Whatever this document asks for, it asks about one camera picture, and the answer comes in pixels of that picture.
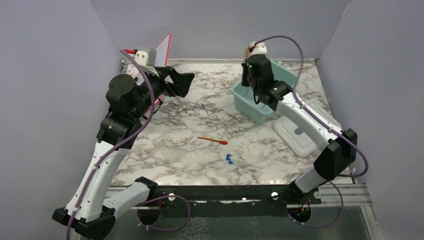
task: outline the blue object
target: blue object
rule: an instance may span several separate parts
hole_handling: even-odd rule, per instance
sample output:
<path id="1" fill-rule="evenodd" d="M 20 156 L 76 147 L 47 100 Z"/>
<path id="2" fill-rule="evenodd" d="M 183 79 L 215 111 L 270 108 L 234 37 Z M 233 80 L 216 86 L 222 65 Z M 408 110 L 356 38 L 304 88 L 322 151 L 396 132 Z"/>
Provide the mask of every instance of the blue object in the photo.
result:
<path id="1" fill-rule="evenodd" d="M 296 75 L 280 66 L 273 60 L 270 60 L 272 73 L 274 79 L 277 81 L 284 81 L 291 87 L 295 84 Z M 250 87 L 242 86 L 242 81 L 238 82 L 231 89 L 234 95 L 234 105 L 237 110 L 248 116 L 250 119 L 255 121 L 257 124 L 262 124 L 271 116 L 274 111 L 267 105 L 260 102 L 255 104 L 253 100 L 253 90 Z"/>

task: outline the blue plastic piece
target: blue plastic piece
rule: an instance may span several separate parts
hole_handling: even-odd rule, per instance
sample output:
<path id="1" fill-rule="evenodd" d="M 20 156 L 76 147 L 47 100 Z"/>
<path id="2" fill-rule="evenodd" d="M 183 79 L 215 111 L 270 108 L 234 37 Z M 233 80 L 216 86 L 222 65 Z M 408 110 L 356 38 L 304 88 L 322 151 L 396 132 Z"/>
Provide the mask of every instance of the blue plastic piece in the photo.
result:
<path id="1" fill-rule="evenodd" d="M 272 73 L 277 81 L 284 81 L 291 87 L 295 84 L 296 75 L 271 60 Z M 248 116 L 257 124 L 262 124 L 271 116 L 274 111 L 267 105 L 260 102 L 255 104 L 253 100 L 253 90 L 250 87 L 242 86 L 242 81 L 238 82 L 231 89 L 234 95 L 234 105 L 237 110 Z"/>

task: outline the glass surface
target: glass surface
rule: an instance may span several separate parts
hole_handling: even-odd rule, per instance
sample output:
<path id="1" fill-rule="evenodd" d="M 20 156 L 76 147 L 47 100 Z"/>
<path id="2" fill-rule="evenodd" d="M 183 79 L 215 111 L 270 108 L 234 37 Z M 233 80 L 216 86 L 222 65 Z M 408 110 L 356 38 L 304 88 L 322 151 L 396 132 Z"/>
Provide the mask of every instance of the glass surface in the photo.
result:
<path id="1" fill-rule="evenodd" d="M 309 224 L 323 225 L 332 222 L 339 207 L 312 209 Z M 341 220 L 324 229 L 299 226 L 288 217 L 218 217 L 192 218 L 184 228 L 173 232 L 146 230 L 138 227 L 136 210 L 120 217 L 107 240 L 246 240 L 246 239 L 290 239 L 290 240 L 369 240 L 371 239 L 360 207 L 345 207 Z M 176 227 L 183 218 L 163 218 L 155 226 Z"/>

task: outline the white arm housing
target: white arm housing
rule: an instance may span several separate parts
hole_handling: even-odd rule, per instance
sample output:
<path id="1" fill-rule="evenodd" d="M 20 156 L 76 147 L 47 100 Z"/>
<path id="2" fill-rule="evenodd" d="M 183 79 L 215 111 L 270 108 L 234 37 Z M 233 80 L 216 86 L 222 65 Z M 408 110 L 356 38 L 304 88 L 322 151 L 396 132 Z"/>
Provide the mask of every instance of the white arm housing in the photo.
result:
<path id="1" fill-rule="evenodd" d="M 290 119 L 293 123 L 302 129 L 316 144 L 316 146 L 323 151 L 329 144 L 329 140 L 335 140 L 338 138 L 337 135 L 325 129 L 321 124 L 319 124 L 315 119 L 313 119 L 306 111 L 303 109 L 306 105 L 301 107 L 293 94 L 290 92 L 284 96 L 284 99 L 279 101 L 276 107 L 276 112 L 284 115 Z M 314 115 L 316 115 L 321 121 L 326 123 L 328 126 L 333 128 L 335 131 L 342 133 L 342 129 L 330 121 L 319 115 L 312 108 L 308 108 Z M 315 170 L 314 166 L 311 166 L 306 172 L 300 175 L 294 183 L 296 186 L 303 192 L 308 193 L 316 186 L 321 185 L 326 182 L 323 177 L 321 177 L 318 172 Z"/>
<path id="2" fill-rule="evenodd" d="M 94 154 L 88 169 L 85 172 L 84 178 L 82 179 L 78 190 L 73 195 L 70 202 L 66 205 L 66 209 L 68 210 L 69 215 L 71 215 L 74 211 L 75 204 L 81 194 L 87 178 L 90 175 L 90 172 L 93 170 L 93 168 L 96 168 L 95 164 L 99 158 L 112 147 L 112 144 L 109 144 L 105 141 L 96 142 Z M 130 208 L 134 207 L 136 204 L 144 202 L 147 199 L 150 190 L 146 185 L 140 182 L 136 182 L 121 193 L 111 198 L 105 199 L 106 192 L 111 185 L 112 179 L 128 152 L 129 149 L 119 148 L 106 157 L 106 159 L 104 159 L 103 162 L 99 165 L 99 168 L 94 172 L 82 202 L 75 214 L 76 219 L 80 220 L 81 218 L 84 218 L 86 219 L 86 222 L 96 220 L 99 218 L 100 213 L 102 212 L 103 205 L 110 209 L 114 208 L 114 216 L 117 218 Z"/>

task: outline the white screw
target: white screw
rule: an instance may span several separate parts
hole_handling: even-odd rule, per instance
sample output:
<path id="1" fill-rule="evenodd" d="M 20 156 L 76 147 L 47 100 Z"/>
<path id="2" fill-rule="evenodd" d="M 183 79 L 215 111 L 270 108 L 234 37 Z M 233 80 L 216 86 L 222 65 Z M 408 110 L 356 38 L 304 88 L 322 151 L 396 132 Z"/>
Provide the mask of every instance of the white screw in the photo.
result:
<path id="1" fill-rule="evenodd" d="M 321 199 L 321 193 L 320 193 L 319 191 L 314 192 L 314 193 L 313 193 L 313 196 L 314 196 L 316 199 Z"/>
<path id="2" fill-rule="evenodd" d="M 175 201 L 175 197 L 174 197 L 175 194 L 170 193 L 169 195 L 170 195 L 170 197 L 168 197 L 168 200 L 171 201 L 171 202 Z"/>
<path id="3" fill-rule="evenodd" d="M 271 198 L 274 199 L 274 200 L 277 200 L 278 199 L 278 193 L 277 192 L 271 193 Z"/>

